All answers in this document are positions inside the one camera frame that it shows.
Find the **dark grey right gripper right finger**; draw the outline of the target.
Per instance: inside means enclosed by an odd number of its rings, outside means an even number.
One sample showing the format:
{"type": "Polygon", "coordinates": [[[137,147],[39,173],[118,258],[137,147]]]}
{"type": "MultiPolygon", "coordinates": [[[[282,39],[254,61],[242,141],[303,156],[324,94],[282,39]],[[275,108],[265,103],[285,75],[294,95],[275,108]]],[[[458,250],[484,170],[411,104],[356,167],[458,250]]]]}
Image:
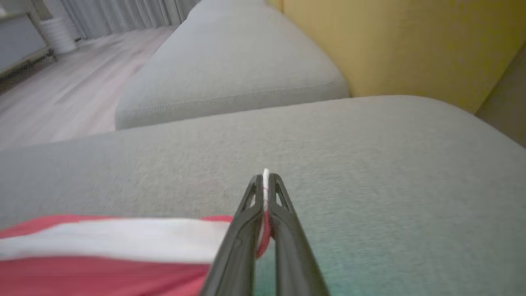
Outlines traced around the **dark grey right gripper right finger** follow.
{"type": "Polygon", "coordinates": [[[330,296],[284,182],[276,173],[269,174],[268,195],[276,296],[330,296]]]}

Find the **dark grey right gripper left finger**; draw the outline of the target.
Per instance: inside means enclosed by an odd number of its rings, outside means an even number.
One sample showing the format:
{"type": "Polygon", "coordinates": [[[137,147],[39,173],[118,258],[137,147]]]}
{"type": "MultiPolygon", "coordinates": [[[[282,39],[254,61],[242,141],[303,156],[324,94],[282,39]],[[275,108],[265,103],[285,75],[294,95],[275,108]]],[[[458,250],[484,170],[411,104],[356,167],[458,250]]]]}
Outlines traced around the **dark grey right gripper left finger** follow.
{"type": "Polygon", "coordinates": [[[264,225],[263,176],[250,180],[199,296],[253,296],[264,225]]]}

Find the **red shorts with white stripe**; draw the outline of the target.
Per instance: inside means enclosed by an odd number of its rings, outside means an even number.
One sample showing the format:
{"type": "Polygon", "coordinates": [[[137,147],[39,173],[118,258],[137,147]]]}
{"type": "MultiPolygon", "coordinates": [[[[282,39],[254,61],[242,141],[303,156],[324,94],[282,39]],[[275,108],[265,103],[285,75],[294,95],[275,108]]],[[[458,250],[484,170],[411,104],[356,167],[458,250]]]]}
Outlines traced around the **red shorts with white stripe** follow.
{"type": "MultiPolygon", "coordinates": [[[[264,170],[268,248],[269,170],[264,170]]],[[[198,296],[234,216],[55,215],[0,230],[0,296],[198,296]]]]}

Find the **grey pleated curtain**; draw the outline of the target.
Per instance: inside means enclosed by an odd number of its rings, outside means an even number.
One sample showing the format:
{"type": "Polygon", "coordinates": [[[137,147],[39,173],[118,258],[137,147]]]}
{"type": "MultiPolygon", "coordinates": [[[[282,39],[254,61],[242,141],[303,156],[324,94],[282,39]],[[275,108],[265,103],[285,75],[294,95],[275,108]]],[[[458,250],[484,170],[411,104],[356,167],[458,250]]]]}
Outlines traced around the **grey pleated curtain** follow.
{"type": "Polygon", "coordinates": [[[134,30],[179,26],[200,0],[42,0],[72,38],[98,39],[134,30]]]}

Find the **white ribbed round bin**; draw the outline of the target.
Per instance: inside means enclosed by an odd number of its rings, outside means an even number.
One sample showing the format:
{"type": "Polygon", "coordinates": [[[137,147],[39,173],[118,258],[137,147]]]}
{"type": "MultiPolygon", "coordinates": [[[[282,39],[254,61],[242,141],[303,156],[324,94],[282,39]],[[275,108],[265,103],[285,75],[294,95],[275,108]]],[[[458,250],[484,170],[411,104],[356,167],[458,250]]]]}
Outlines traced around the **white ribbed round bin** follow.
{"type": "Polygon", "coordinates": [[[40,22],[43,34],[51,49],[57,55],[75,52],[78,47],[61,18],[51,18],[40,22]]]}

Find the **grey low cabinet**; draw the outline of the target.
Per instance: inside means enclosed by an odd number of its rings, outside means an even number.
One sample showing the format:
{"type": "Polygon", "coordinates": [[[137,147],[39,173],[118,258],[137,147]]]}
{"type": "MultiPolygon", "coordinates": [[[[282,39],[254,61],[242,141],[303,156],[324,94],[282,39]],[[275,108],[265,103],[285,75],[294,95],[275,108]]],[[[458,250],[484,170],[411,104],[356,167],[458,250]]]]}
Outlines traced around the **grey low cabinet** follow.
{"type": "Polygon", "coordinates": [[[47,57],[58,60],[31,13],[0,16],[0,79],[47,57]]]}

